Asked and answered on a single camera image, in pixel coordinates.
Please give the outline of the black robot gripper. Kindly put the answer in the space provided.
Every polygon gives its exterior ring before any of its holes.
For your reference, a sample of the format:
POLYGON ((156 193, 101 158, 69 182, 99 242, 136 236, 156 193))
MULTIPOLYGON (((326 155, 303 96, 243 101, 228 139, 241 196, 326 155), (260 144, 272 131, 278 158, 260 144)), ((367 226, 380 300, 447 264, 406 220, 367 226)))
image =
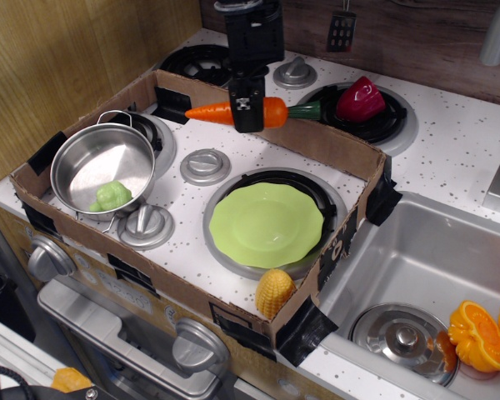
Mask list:
POLYGON ((225 22, 230 66, 228 84, 235 129, 264 129, 265 78, 259 74, 284 59, 283 5, 280 1, 216 1, 225 22))

